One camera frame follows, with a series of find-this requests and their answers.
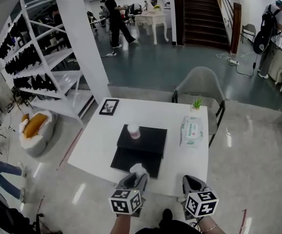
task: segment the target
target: picture frame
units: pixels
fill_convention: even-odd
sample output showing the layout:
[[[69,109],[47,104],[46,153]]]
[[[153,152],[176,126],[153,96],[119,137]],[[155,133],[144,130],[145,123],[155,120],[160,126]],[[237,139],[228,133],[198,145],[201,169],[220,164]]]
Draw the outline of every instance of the picture frame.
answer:
[[[106,99],[103,106],[101,107],[99,115],[112,116],[115,113],[119,101],[119,99]]]

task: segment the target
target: display shelf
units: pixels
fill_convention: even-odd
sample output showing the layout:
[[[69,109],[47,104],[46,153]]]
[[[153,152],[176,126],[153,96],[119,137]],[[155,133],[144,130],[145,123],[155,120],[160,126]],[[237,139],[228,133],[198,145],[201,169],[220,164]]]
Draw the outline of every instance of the display shelf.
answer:
[[[63,28],[63,27],[64,27],[63,23],[60,24],[60,25],[58,25],[58,26],[56,26],[56,28],[59,28],[59,29],[60,29],[60,28]],[[43,38],[43,37],[45,37],[45,36],[51,34],[51,33],[54,32],[54,31],[56,31],[56,29],[47,30],[47,31],[43,32],[42,34],[40,34],[39,36],[37,36],[36,39],[37,39],[37,40],[40,40],[41,38]]]
[[[85,106],[86,106],[85,110],[88,110],[88,108],[90,107],[90,105],[94,101],[94,98],[93,98],[90,90],[79,90],[78,89],[78,91],[76,92],[76,90],[72,89],[68,93],[66,98],[67,98],[68,102],[70,103],[71,108],[77,114],[79,114]],[[68,107],[66,105],[66,103],[63,99],[40,100],[36,97],[30,103],[35,107],[39,107],[39,108],[42,108],[42,109],[45,109],[45,110],[50,110],[50,111],[55,112],[55,113],[60,114],[60,115],[65,115],[65,116],[68,116],[68,117],[75,118],[74,113],[72,112],[70,107]]]
[[[60,88],[65,94],[71,87],[77,82],[77,80],[82,75],[81,71],[58,71],[52,72],[55,80],[57,80]],[[33,94],[43,95],[43,96],[50,96],[55,98],[63,98],[64,95],[55,92],[55,91],[48,91],[47,89],[32,89],[32,88],[20,88],[20,90],[24,92],[29,92]]]
[[[17,52],[15,52],[13,55],[11,55],[10,57],[6,57],[4,59],[5,63],[8,63],[10,60],[12,60],[15,56],[17,56],[20,52],[23,52],[24,49],[28,48],[33,42],[29,41],[28,43],[26,43],[23,47],[21,47]]]
[[[60,62],[62,62],[65,58],[68,58],[73,53],[73,49],[64,48],[57,52],[45,56],[38,43],[38,40],[51,34],[54,31],[61,31],[66,34],[65,30],[60,29],[63,28],[64,25],[60,24],[56,27],[51,27],[47,24],[30,20],[27,12],[28,9],[37,8],[38,6],[45,3],[49,3],[51,1],[54,0],[34,0],[25,4],[24,0],[20,0],[21,12],[16,17],[16,20],[18,20],[18,18],[20,18],[21,15],[23,16],[27,25],[28,35],[30,36],[31,41],[28,42],[23,47],[21,47],[16,53],[7,56],[4,60],[6,63],[9,62],[12,58],[17,56],[25,48],[33,44],[40,58],[41,63],[39,64],[35,63],[34,66],[30,64],[28,68],[25,68],[24,70],[22,70],[21,72],[15,75],[7,74],[5,69],[4,72],[6,75],[9,75],[11,81],[13,81],[13,78],[22,78],[22,77],[30,77],[30,76],[36,77],[37,75],[40,75],[42,79],[45,79],[45,74],[47,74],[49,78],[52,80],[55,87],[57,88],[56,92],[48,91],[47,89],[34,90],[32,88],[30,89],[20,88],[20,90],[36,95],[43,95],[46,96],[47,98],[50,98],[50,99],[40,100],[38,97],[35,97],[31,102],[31,105],[42,109],[53,111],[61,115],[72,117],[76,119],[80,123],[80,125],[84,128],[85,125],[81,118],[83,117],[83,115],[85,114],[85,112],[88,110],[88,108],[91,106],[91,104],[95,99],[93,98],[91,91],[78,89],[79,81],[82,76],[81,70],[56,71],[56,72],[52,71],[54,67],[56,67]],[[50,29],[43,32],[39,36],[35,36],[35,33],[31,25],[32,23],[43,27],[48,27]]]
[[[8,28],[8,33],[10,33],[14,24],[20,19],[21,15],[22,15],[22,11],[20,11],[19,14],[14,18],[13,22],[11,23],[10,27]]]
[[[71,53],[73,53],[73,49],[62,49],[58,52],[54,52],[52,54],[44,56],[46,62],[50,70],[52,70],[56,65],[58,65],[61,61],[67,58]],[[27,76],[36,76],[36,75],[44,75],[46,70],[42,63],[39,65],[35,64],[34,66],[30,66],[27,69],[13,75],[13,78],[21,78]]]

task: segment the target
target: wooden stair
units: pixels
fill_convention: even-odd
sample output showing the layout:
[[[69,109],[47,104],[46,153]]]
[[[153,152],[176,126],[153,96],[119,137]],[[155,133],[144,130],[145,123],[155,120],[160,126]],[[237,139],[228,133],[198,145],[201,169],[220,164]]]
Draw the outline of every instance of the wooden stair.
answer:
[[[184,0],[185,44],[229,51],[229,41],[217,0]]]

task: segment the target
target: black box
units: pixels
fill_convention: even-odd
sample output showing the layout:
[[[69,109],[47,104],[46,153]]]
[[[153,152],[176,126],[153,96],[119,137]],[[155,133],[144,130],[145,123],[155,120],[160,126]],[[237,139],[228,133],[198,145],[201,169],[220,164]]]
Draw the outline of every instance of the black box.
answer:
[[[129,172],[136,163],[157,178],[163,158],[167,129],[140,127],[140,138],[131,138],[127,125],[122,128],[111,167]]]

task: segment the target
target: dark gray floor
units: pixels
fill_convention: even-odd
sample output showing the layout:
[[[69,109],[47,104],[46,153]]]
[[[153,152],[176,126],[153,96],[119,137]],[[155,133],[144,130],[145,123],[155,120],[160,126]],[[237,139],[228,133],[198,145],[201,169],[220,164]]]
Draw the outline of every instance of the dark gray floor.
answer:
[[[129,30],[135,37],[135,27],[129,26]],[[173,91],[191,69],[205,66],[217,74],[226,99],[282,111],[282,93],[279,92],[281,85],[275,86],[271,79],[262,79],[257,74],[260,56],[254,75],[249,78],[238,74],[225,57],[217,58],[215,55],[222,53],[221,50],[173,46],[171,30],[167,32],[170,41],[166,42],[162,27],[157,28],[158,45],[155,46],[152,34],[147,36],[144,29],[140,29],[140,32],[140,45],[128,45],[121,34],[123,48],[117,50],[117,56],[102,58],[110,85]],[[101,56],[111,53],[109,35],[105,29],[98,27],[98,32],[94,34]],[[247,40],[244,40],[244,44],[239,44],[239,56],[252,51]],[[240,73],[253,74],[256,54],[236,59],[240,63]]]

